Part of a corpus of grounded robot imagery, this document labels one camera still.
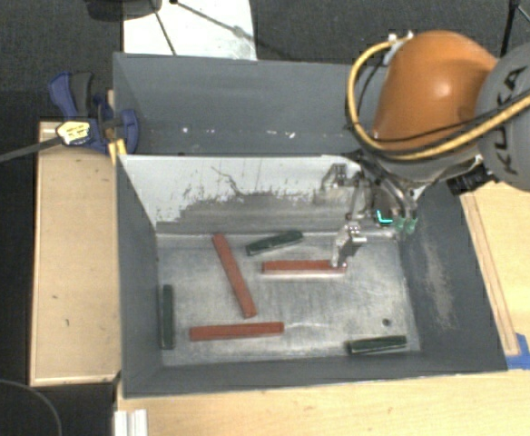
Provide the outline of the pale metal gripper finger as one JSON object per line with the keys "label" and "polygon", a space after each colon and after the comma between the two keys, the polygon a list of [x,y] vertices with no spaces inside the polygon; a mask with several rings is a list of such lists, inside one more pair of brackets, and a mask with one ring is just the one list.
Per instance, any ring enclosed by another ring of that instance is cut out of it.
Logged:
{"label": "pale metal gripper finger", "polygon": [[358,173],[348,175],[344,163],[335,163],[322,177],[315,193],[315,203],[349,203],[358,186]]}
{"label": "pale metal gripper finger", "polygon": [[358,249],[368,242],[368,237],[361,231],[357,223],[347,223],[337,232],[332,244],[330,265],[345,268],[348,259],[353,257]]}

